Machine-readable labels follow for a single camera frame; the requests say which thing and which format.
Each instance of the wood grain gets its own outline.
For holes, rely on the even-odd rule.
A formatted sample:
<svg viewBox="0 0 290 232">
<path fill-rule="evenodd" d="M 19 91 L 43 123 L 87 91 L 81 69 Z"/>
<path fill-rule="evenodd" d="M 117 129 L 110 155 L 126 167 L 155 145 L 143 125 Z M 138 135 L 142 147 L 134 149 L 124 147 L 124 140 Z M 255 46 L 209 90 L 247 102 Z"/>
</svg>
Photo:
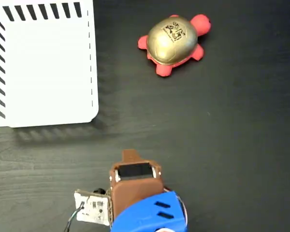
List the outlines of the wood grain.
<svg viewBox="0 0 290 232">
<path fill-rule="evenodd" d="M 205 57 L 155 75 L 137 40 L 172 14 L 211 18 Z M 163 167 L 196 232 L 290 232 L 290 0 L 95 1 L 100 112 L 0 128 L 0 232 L 58 232 L 73 191 L 108 187 L 124 148 Z M 74 222 L 71 232 L 109 231 Z"/>
</svg>

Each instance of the gold turtle shell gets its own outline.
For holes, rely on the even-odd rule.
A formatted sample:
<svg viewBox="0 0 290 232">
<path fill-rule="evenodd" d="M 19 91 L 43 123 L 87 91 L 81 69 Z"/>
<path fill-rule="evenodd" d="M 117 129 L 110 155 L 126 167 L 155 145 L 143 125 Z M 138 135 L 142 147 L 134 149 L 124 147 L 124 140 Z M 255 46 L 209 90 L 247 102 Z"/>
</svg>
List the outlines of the gold turtle shell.
<svg viewBox="0 0 290 232">
<path fill-rule="evenodd" d="M 159 64 L 184 60 L 196 48 L 197 31 L 182 17 L 169 17 L 156 24 L 147 38 L 147 51 Z"/>
</svg>

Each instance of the blue plastic part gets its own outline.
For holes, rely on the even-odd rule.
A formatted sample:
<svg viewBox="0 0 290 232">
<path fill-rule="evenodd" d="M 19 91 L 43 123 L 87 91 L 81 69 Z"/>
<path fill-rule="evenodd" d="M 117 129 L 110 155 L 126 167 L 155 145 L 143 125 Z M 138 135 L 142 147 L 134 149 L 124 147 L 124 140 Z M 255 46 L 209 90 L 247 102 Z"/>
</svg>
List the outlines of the blue plastic part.
<svg viewBox="0 0 290 232">
<path fill-rule="evenodd" d="M 111 232 L 155 232 L 168 228 L 186 232 L 186 219 L 174 191 L 139 201 L 117 216 Z"/>
</svg>

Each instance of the white box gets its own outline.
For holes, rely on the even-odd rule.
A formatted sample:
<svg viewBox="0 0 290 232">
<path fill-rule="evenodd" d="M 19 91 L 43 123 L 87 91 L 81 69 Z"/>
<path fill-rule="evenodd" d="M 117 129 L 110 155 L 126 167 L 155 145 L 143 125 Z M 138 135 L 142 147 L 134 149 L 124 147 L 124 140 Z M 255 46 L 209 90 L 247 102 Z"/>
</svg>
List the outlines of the white box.
<svg viewBox="0 0 290 232">
<path fill-rule="evenodd" d="M 92 0 L 0 0 L 0 126 L 98 113 Z"/>
</svg>

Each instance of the red turtle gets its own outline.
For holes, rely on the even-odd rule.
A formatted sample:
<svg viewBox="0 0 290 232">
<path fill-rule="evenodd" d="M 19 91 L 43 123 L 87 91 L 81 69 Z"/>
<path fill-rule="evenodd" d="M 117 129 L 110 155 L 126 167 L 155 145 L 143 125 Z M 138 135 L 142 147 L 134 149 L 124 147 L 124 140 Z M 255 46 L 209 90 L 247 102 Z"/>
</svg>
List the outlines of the red turtle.
<svg viewBox="0 0 290 232">
<path fill-rule="evenodd" d="M 198 14 L 191 21 L 172 15 L 156 24 L 148 35 L 138 41 L 140 49 L 147 50 L 147 58 L 156 65 L 156 73 L 166 77 L 172 68 L 190 58 L 200 60 L 204 55 L 198 36 L 209 32 L 211 23 L 207 16 Z"/>
</svg>

